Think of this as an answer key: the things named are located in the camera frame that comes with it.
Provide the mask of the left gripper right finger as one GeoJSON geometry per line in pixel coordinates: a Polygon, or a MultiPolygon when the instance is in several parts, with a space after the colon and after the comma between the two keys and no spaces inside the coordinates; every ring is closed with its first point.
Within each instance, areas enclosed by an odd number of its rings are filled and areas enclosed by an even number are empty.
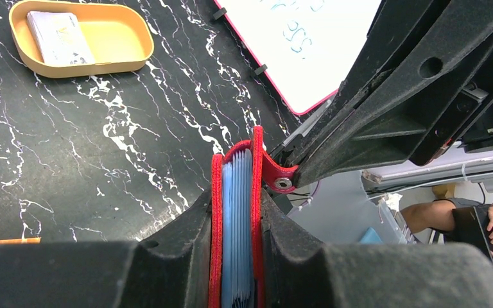
{"type": "Polygon", "coordinates": [[[267,307],[493,307],[493,265],[467,244],[324,243],[261,196],[267,307]]]}

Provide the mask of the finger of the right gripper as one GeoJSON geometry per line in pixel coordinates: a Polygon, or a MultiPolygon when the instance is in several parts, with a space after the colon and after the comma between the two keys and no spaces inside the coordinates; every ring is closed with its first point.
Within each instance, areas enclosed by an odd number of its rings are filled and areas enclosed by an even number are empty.
{"type": "Polygon", "coordinates": [[[337,95],[273,152],[274,188],[426,165],[493,104],[493,1],[382,1],[337,95]]]}

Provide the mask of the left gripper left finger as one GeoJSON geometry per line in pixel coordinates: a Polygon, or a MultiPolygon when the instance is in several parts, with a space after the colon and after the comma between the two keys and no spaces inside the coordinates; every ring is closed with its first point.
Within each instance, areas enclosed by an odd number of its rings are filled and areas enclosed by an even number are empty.
{"type": "Polygon", "coordinates": [[[210,202],[142,241],[0,244],[0,307],[207,307],[210,202]]]}

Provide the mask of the red card holder wallet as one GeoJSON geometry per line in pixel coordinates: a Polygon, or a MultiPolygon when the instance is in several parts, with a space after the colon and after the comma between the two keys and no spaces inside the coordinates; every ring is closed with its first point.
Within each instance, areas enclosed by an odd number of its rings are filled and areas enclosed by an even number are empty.
{"type": "Polygon", "coordinates": [[[278,165],[263,148],[263,128],[211,162],[209,307],[264,307],[261,192],[295,190],[297,169],[278,165]]]}

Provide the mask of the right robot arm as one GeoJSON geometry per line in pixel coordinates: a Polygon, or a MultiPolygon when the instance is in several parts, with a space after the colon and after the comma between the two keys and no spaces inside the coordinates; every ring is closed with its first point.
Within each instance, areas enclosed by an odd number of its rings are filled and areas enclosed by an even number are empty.
{"type": "Polygon", "coordinates": [[[273,151],[291,191],[344,171],[493,150],[493,1],[381,1],[337,95],[273,151]]]}

